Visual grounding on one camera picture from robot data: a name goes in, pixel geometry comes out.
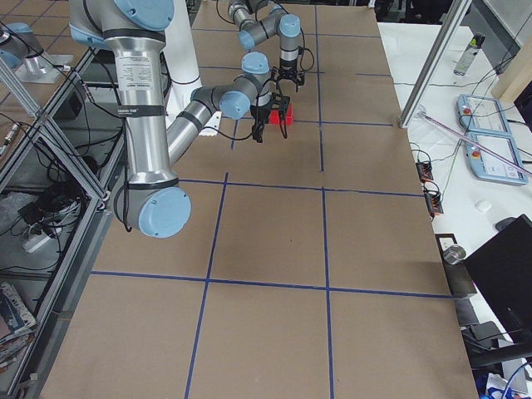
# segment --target spray can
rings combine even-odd
[[[482,47],[482,43],[485,40],[485,36],[482,33],[476,33],[467,47],[465,48],[464,53],[462,54],[462,57],[460,57],[460,60],[456,64],[456,68],[454,70],[455,75],[464,76],[471,66],[471,63],[473,63],[473,60],[475,59],[475,56],[479,53],[480,48]]]

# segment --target connector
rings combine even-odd
[[[443,214],[443,207],[441,206],[441,194],[434,193],[433,191],[424,190],[426,207],[429,210],[431,217],[435,217],[439,214]]]
[[[432,164],[430,161],[416,162],[417,175],[422,183],[427,181],[434,181],[432,175]]]

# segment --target sticker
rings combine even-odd
[[[163,106],[118,106],[119,117],[141,118],[143,116],[164,116]]]
[[[121,91],[153,90],[153,69],[149,57],[117,57],[116,70]]]

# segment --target floor tile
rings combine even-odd
[[[18,16],[18,15],[6,15],[5,17],[2,17],[2,22],[6,25],[10,23],[15,22],[23,22],[27,25],[32,25],[37,20],[37,17],[31,17],[31,16]]]
[[[48,50],[50,54],[69,54],[74,56],[71,65],[76,65],[87,52],[86,46],[74,42],[71,37],[59,37]]]
[[[11,14],[40,17],[52,5],[52,2],[43,2],[42,0],[24,0],[11,11]]]
[[[318,31],[327,35],[380,36],[375,11],[367,7],[318,6]]]
[[[251,132],[253,121],[239,121],[238,137]],[[236,142],[229,176],[239,183],[321,187],[319,127],[316,123],[288,126],[288,139],[279,126],[266,125],[264,142],[252,139]]]
[[[190,399],[328,397],[325,295],[211,284]]]
[[[70,17],[68,2],[54,2],[52,8],[44,14],[47,17]]]
[[[390,77],[323,74],[320,86],[323,121],[396,125],[401,115]]]
[[[350,125],[322,131],[325,187],[421,194],[406,131]]]
[[[32,29],[36,35],[58,36],[68,26],[68,18],[63,17],[40,17]]]
[[[234,24],[223,21],[216,14],[216,3],[218,3],[218,9],[221,16],[229,20],[229,15],[227,13],[229,2],[226,0],[219,0],[218,2],[201,2],[201,6],[196,14],[192,28],[212,30],[222,29],[237,32],[238,28]]]
[[[204,278],[222,187],[197,183],[182,183],[180,187],[192,202],[192,214],[183,230],[168,239],[151,239],[136,229],[127,233],[115,219],[94,269]]]
[[[3,0],[2,5],[0,5],[0,14],[7,14],[12,9],[14,9],[21,0]]]
[[[318,37],[320,71],[338,76],[390,75],[380,37]]]
[[[335,397],[476,397],[452,301],[331,293]]]
[[[240,46],[237,32],[192,31],[200,67],[237,67],[246,51]]]
[[[326,204],[331,286],[449,294],[423,198],[327,193]]]
[[[203,288],[91,276],[40,398],[183,397]]]
[[[227,187],[213,278],[323,285],[323,259],[319,191]]]

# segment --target blue tape line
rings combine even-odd
[[[393,195],[398,197],[416,197],[423,198],[423,194],[409,194],[409,193],[393,193],[386,191],[371,191],[371,190],[352,190],[352,189],[325,189],[325,191],[334,193],[357,193],[369,195]]]
[[[370,293],[372,295],[392,295],[396,297],[454,299],[452,295],[445,295],[445,294],[438,294],[438,293],[403,293],[401,291],[382,291],[382,290],[372,290],[372,289],[339,288],[339,287],[331,287],[329,291],[335,292],[335,293]]]
[[[236,138],[236,132],[239,129],[239,120],[236,120],[234,122],[234,128],[233,128],[233,138]],[[234,150],[234,145],[236,144],[235,140],[231,140],[231,150]]]
[[[261,185],[258,183],[239,183],[239,182],[227,182],[214,181],[214,180],[195,180],[195,179],[181,179],[183,183],[200,183],[208,185],[236,185],[241,187],[258,187],[265,189],[283,189],[283,190],[311,190],[311,191],[321,191],[325,190],[327,192],[334,193],[358,193],[358,194],[368,194],[368,195],[393,195],[399,197],[414,197],[414,198],[423,198],[423,194],[409,194],[409,193],[394,193],[387,191],[371,191],[371,190],[356,190],[356,189],[329,189],[327,187],[321,189],[318,187],[306,187],[306,186],[297,186],[297,185]]]
[[[325,296],[327,300],[327,339],[328,339],[328,357],[329,357],[329,396],[334,399],[334,363],[333,363],[333,322],[331,321],[331,293],[330,293],[330,273],[329,273],[329,256],[328,256],[328,237],[327,237],[327,205],[326,192],[322,187],[322,212],[323,212],[323,253],[325,263]]]
[[[255,287],[271,287],[271,288],[294,288],[294,289],[307,289],[313,291],[330,291],[338,293],[365,293],[371,295],[392,295],[392,296],[401,296],[401,297],[415,297],[415,298],[435,298],[435,299],[453,299],[451,295],[440,295],[435,293],[408,293],[400,291],[382,291],[382,290],[373,290],[373,289],[362,289],[362,288],[342,288],[342,287],[320,287],[317,285],[302,285],[302,284],[288,284],[288,283],[263,283],[259,281],[244,281],[244,280],[225,280],[222,278],[206,278],[201,277],[186,277],[186,276],[172,276],[169,274],[147,274],[147,273],[128,273],[128,272],[111,272],[111,271],[91,271],[93,275],[100,276],[116,276],[116,277],[132,277],[132,278],[153,278],[160,280],[177,280],[177,281],[192,281],[197,283],[205,283],[209,281],[210,283],[219,283],[219,284],[235,284],[235,285],[249,285]]]
[[[216,29],[216,28],[210,28],[207,27],[193,27],[190,30],[192,31],[200,31],[200,32],[238,32],[236,29]]]
[[[179,281],[196,281],[204,282],[204,278],[200,277],[185,277],[185,276],[172,276],[169,274],[148,274],[148,273],[127,273],[127,272],[109,272],[93,270],[91,274],[100,276],[116,276],[116,277],[137,277],[137,278],[155,278],[160,280],[179,280]]]
[[[17,3],[17,5],[15,7],[13,7],[9,12],[6,13],[6,15],[10,15],[11,12],[17,8],[18,6],[20,6],[22,3],[24,2],[24,0],[20,0],[20,2]]]
[[[324,125],[357,125],[357,126],[389,126],[393,127],[391,123],[376,123],[376,122],[332,122],[332,121],[323,121]]]
[[[317,187],[304,187],[304,186],[296,186],[296,185],[259,185],[255,183],[238,183],[238,182],[229,182],[227,185],[236,185],[240,187],[261,187],[265,189],[311,190],[311,191],[321,190]]]
[[[392,75],[388,73],[355,73],[355,75],[360,76],[384,76],[384,77],[392,77]]]
[[[316,36],[325,36],[325,37],[361,37],[366,39],[380,39],[380,36],[374,36],[374,35],[344,35],[341,33],[317,33]]]
[[[203,290],[203,297],[201,299],[201,307],[199,308],[199,317],[198,317],[198,324],[196,326],[196,334],[195,334],[195,338],[194,338],[194,346],[193,346],[193,349],[192,349],[192,356],[190,357],[189,376],[187,377],[186,388],[185,388],[185,399],[188,399],[188,397],[189,397],[190,385],[192,383],[192,375],[194,374],[194,365],[195,365],[195,360],[196,360],[196,353],[198,352],[198,343],[200,341],[201,323],[203,322],[205,304],[207,302],[207,292],[209,291],[210,273],[211,273],[212,267],[213,267],[214,251],[216,250],[216,240],[218,239],[219,222],[222,219],[222,209],[224,208],[225,190],[227,189],[227,180],[228,180],[228,178],[229,178],[229,173],[226,172],[225,173],[225,178],[224,178],[224,188],[222,189],[222,195],[221,195],[220,201],[219,201],[218,217],[216,219],[216,227],[214,228],[213,245],[212,245],[211,250],[210,250],[209,268],[207,269],[207,277],[205,279],[205,287],[204,287],[204,290]]]
[[[319,67],[319,40],[318,40],[318,10],[317,7],[314,6],[314,26],[316,28],[316,70],[320,72]],[[320,171],[325,171],[325,163],[324,163],[324,154],[323,154],[323,131],[322,131],[322,83],[320,80],[320,74],[317,75],[317,81],[318,81],[318,124],[319,124],[319,161],[320,161]]]
[[[196,179],[180,179],[180,182],[183,183],[201,183],[206,185],[222,185],[223,181],[214,181],[214,180],[196,180]]]
[[[219,284],[235,284],[235,285],[249,285],[254,287],[270,287],[270,288],[291,288],[291,289],[307,289],[313,291],[326,291],[325,287],[317,285],[301,285],[301,284],[287,284],[287,283],[263,283],[260,281],[244,281],[244,280],[224,280],[222,278],[211,278],[211,283]]]

